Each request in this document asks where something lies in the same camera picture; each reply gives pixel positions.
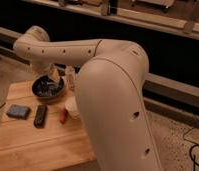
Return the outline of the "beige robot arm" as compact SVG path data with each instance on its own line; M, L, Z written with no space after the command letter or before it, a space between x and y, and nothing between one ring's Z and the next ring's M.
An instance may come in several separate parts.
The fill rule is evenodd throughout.
M149 60L139 44L52 42L44 29L32 26L13 49L39 74L54 63L79 69L76 103L101 171L163 171L142 95Z

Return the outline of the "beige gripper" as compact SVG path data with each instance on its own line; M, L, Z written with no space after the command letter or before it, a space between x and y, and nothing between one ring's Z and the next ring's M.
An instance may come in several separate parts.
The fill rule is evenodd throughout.
M33 71L39 75L47 75L55 83L60 82L60 76L58 70L52 63L44 63L40 61L34 61L30 64ZM75 88L75 69L72 66L67 66L65 69L66 80L70 89Z

